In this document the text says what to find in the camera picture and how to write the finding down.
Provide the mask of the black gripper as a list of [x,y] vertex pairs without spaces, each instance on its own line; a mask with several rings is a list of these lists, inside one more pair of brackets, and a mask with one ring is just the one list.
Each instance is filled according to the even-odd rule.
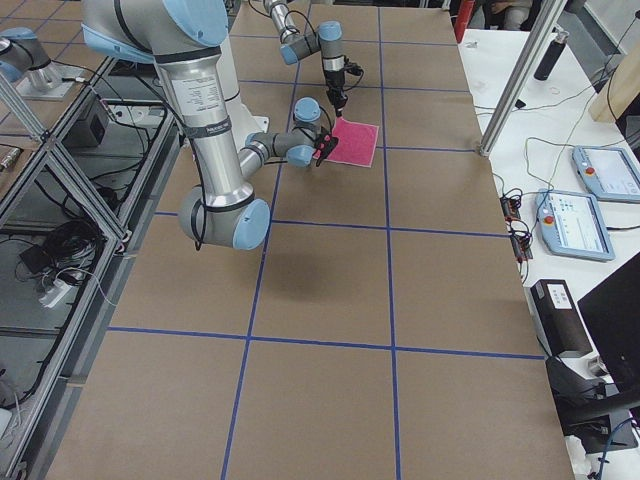
[[315,166],[319,167],[335,150],[338,144],[339,139],[337,137],[328,130],[322,130],[314,142],[315,151],[313,153],[313,159]]
[[324,70],[326,84],[326,95],[331,103],[335,117],[341,117],[341,110],[344,110],[348,103],[348,97],[344,91],[345,73],[343,70]]

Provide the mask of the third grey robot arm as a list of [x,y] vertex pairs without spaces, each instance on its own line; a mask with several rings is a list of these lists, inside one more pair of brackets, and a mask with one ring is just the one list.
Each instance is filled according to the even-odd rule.
[[31,29],[1,32],[1,74],[23,98],[61,101],[82,73],[81,67],[54,63]]

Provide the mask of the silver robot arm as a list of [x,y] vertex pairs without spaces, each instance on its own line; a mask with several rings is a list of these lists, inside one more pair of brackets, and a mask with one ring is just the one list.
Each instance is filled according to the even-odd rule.
[[338,144],[321,124],[318,102],[304,97],[294,106],[291,131],[256,131],[237,146],[218,74],[229,32],[222,1],[86,1],[82,29],[90,48],[155,67],[201,181],[179,212],[182,230],[197,245],[259,246],[270,209],[250,177],[276,157],[300,167],[320,163]]
[[322,22],[317,28],[310,23],[309,32],[303,33],[294,23],[292,16],[300,11],[291,10],[289,1],[263,1],[262,9],[256,9],[252,2],[249,6],[262,16],[268,17],[274,24],[280,41],[280,53],[287,65],[292,65],[319,52],[322,71],[326,84],[326,94],[335,115],[341,117],[348,102],[346,93],[346,74],[352,64],[343,47],[343,30],[339,21]]

